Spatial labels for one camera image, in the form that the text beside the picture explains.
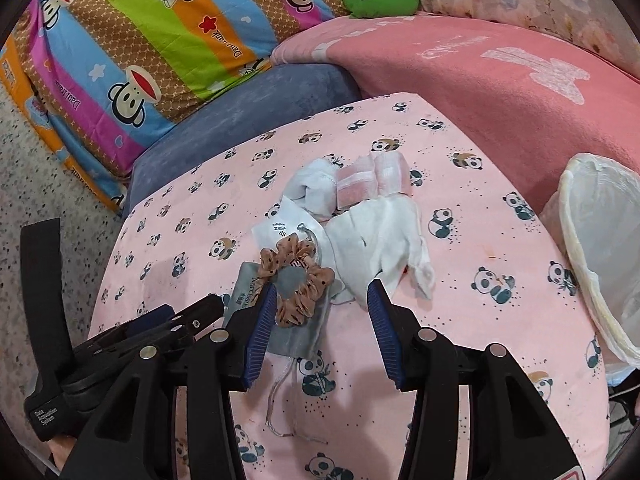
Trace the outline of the white printed packet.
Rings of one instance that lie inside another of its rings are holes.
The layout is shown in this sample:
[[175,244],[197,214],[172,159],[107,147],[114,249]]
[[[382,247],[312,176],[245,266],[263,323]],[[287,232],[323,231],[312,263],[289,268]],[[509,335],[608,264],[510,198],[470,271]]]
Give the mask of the white printed packet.
[[250,280],[250,296],[257,299],[256,285],[257,270],[260,263],[260,251],[262,248],[276,248],[277,242],[287,236],[295,233],[301,240],[312,240],[317,247],[318,263],[327,268],[331,268],[335,273],[335,280],[329,290],[321,298],[316,311],[323,309],[331,302],[331,297],[339,292],[342,288],[340,280],[337,277],[337,266],[329,237],[326,231],[320,226],[319,221],[311,217],[311,214],[284,198],[281,200],[278,212],[270,219],[258,224],[252,229],[254,240],[259,248],[259,259],[256,268],[253,270],[252,279]]

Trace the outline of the pink white sock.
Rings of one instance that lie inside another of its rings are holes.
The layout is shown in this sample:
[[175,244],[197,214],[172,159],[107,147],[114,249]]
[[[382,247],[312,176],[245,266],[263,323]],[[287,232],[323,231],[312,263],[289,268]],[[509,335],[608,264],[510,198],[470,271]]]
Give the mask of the pink white sock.
[[338,210],[346,210],[364,200],[394,194],[412,194],[409,166],[399,152],[361,156],[337,171]]

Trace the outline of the pink panda print sheet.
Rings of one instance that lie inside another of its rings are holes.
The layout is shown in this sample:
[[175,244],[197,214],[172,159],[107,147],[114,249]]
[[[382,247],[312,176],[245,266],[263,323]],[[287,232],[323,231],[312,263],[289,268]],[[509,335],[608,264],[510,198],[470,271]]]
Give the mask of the pink panda print sheet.
[[380,280],[396,304],[455,344],[500,342],[550,408],[587,478],[608,448],[596,331],[570,266],[536,212],[490,159],[420,96],[398,93],[267,132],[187,171],[128,216],[93,313],[98,334],[161,304],[228,297],[262,248],[311,227],[308,193],[326,170],[405,159],[405,193],[334,211],[315,227],[341,300],[309,359],[270,354],[232,399],[251,479],[393,479],[413,397],[387,378],[366,309]]

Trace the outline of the pink towel blanket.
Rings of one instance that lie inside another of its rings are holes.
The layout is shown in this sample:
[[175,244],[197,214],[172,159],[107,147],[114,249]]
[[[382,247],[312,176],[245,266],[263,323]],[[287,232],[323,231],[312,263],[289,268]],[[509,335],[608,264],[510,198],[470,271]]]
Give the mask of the pink towel blanket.
[[535,209],[578,153],[639,168],[638,79],[540,32],[428,14],[343,16],[283,41],[271,61],[341,66],[367,96],[422,96]]

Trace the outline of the white lined trash bin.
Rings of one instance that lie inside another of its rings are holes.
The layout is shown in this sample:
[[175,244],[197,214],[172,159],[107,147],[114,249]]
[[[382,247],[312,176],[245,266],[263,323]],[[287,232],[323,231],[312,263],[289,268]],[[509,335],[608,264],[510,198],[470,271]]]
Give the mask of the white lined trash bin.
[[639,175],[589,153],[570,159],[540,220],[566,255],[610,370],[639,366]]

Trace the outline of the white cloth glove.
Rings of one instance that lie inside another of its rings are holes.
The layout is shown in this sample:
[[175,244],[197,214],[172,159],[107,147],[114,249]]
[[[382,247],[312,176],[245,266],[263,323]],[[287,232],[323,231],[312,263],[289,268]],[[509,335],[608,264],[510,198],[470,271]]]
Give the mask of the white cloth glove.
[[391,295],[405,273],[423,297],[433,297],[435,271],[422,234],[420,210],[409,196],[364,200],[331,219],[324,230],[337,274],[361,307],[367,305],[373,280],[380,280]]

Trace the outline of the colourful striped monkey quilt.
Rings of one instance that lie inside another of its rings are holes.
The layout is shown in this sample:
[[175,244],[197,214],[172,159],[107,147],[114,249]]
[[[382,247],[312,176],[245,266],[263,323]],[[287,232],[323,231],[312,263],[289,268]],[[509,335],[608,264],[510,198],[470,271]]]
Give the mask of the colourful striped monkey quilt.
[[183,119],[269,70],[342,0],[9,0],[1,81],[62,164],[121,210],[134,162]]

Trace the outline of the peach dotted scrunchie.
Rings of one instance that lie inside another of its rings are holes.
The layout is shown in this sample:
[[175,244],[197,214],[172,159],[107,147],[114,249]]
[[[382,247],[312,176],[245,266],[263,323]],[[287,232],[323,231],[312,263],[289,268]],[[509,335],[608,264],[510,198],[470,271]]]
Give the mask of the peach dotted scrunchie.
[[276,248],[260,251],[256,296],[267,284],[273,285],[277,291],[274,322],[282,328],[303,326],[314,317],[334,280],[334,271],[318,263],[316,244],[292,233],[281,238]]

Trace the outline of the blue grey cushion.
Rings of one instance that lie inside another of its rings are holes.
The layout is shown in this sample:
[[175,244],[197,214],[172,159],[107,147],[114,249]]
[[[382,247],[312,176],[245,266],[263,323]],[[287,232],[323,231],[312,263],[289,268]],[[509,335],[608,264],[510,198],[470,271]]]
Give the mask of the blue grey cushion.
[[210,158],[296,120],[361,99],[352,75],[332,64],[285,64],[207,103],[134,163],[122,214]]

